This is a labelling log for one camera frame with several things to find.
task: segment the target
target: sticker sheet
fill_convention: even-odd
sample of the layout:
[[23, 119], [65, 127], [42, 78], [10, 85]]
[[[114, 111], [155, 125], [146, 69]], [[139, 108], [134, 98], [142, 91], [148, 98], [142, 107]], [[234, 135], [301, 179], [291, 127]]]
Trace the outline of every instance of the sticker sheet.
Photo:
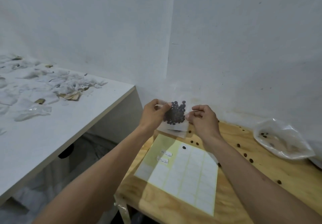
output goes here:
[[134, 175], [213, 216], [217, 173], [213, 154], [159, 134]]

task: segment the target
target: person's left arm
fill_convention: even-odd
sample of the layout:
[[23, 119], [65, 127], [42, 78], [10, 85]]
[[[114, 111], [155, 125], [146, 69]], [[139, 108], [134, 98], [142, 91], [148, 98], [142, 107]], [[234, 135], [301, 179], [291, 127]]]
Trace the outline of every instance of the person's left arm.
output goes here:
[[158, 100], [144, 106], [139, 126], [103, 158], [65, 187], [39, 214], [39, 223], [96, 223], [114, 202], [119, 187], [143, 144], [153, 136], [171, 106], [155, 110]]

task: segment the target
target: person's right arm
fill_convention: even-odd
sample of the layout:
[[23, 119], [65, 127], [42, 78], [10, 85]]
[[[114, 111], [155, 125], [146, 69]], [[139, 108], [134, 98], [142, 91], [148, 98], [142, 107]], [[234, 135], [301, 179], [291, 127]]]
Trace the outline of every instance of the person's right arm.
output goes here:
[[220, 162], [254, 223], [322, 223], [318, 213], [266, 177], [224, 141], [216, 114], [208, 105], [192, 109], [187, 120], [195, 126], [206, 149]]

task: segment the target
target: hand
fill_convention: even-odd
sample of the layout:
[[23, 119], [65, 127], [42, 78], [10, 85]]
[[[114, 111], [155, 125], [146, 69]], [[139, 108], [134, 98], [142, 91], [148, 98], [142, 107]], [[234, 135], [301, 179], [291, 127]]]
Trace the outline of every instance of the hand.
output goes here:
[[203, 142], [210, 138], [222, 140], [220, 135], [218, 119], [208, 105], [196, 105], [192, 107], [186, 119], [192, 123], [196, 128], [197, 135]]
[[164, 114], [171, 108], [171, 103], [164, 104], [159, 110], [155, 106], [159, 103], [158, 99], [153, 99], [143, 108], [142, 117], [139, 123], [139, 128], [143, 129], [145, 133], [153, 136], [156, 130], [163, 121]]

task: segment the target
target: person's right hand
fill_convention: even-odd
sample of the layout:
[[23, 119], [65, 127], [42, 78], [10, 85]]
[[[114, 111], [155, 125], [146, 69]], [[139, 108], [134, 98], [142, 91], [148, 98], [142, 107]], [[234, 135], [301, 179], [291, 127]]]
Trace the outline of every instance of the person's right hand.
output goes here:
[[186, 119], [195, 126], [196, 133], [203, 142], [211, 138], [223, 139], [220, 135], [216, 114], [208, 105], [196, 105], [192, 107], [192, 110], [186, 115]]

